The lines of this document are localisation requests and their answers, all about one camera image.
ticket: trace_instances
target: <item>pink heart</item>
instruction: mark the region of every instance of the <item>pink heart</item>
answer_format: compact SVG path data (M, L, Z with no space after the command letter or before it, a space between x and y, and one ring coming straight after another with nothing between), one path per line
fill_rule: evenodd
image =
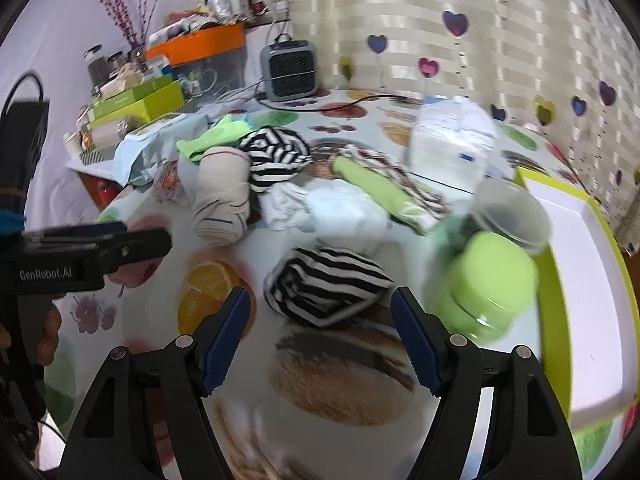
M430 79L440 71L440 65L437 61L421 57L418 60L418 70L425 78Z

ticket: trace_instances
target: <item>silver screw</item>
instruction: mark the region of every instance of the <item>silver screw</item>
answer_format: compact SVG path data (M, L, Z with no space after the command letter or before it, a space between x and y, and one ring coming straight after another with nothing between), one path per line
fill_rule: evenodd
M451 344L454 346L464 346L468 343L468 340L462 334L453 334L449 338L449 341L451 341Z
M124 348L124 346L117 346L116 348L111 350L111 353L109 355L111 356L111 359L117 361L118 359L122 359L126 354L127 349Z
M187 348L187 346L191 346L191 343L193 343L193 337L190 335L181 335L175 340L175 345L178 348Z
M520 357L522 357L523 359L529 359L533 354L531 352L531 349L527 346L518 346L516 348L516 354L518 354Z

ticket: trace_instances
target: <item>green box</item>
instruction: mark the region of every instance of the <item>green box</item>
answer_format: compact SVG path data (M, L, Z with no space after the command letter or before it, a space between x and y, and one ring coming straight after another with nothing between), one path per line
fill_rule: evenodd
M94 106L95 118L100 119L101 117L119 110L120 108L124 108L136 101L140 101L140 99L144 99L153 92L171 84L172 81L173 78L170 75L163 75L162 77L157 77L151 81L142 83L141 85L129 88L124 92L120 92L118 95L106 99Z
M89 123L89 126L97 128L101 124L114 121L127 115L139 117L146 124L156 120L161 115L175 112L183 106L184 96L182 95L180 82L174 81L164 88L153 92L151 95L140 99L140 101L136 101L133 104L92 121Z

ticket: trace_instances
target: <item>beige curtain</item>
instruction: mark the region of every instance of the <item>beige curtain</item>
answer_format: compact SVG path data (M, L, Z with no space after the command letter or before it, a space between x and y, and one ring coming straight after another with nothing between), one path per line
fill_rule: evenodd
M292 0L291 10L325 85L462 94L535 124L620 224L640 164L640 53L607 0ZM640 222L630 224L621 241L638 246Z

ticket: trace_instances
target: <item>purple heart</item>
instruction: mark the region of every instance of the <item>purple heart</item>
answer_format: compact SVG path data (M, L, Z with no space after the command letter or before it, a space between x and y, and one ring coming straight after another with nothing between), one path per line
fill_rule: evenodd
M605 104L605 106L611 106L616 102L616 91L604 81L601 81L600 97L602 97L602 102Z
M497 108L494 105L491 105L491 115L497 121L503 121L507 118L507 112L503 108Z
M382 54L386 50L386 36L369 36L367 44L373 52Z
M418 60L418 70L427 79L431 79L440 71L440 65L437 61L421 57Z
M462 13L454 14L446 10L442 13L444 24L456 38L462 36L469 28L469 20Z
M577 95L571 99L571 108L574 109L574 113L578 117L582 117L585 113L587 113L587 103L580 99Z

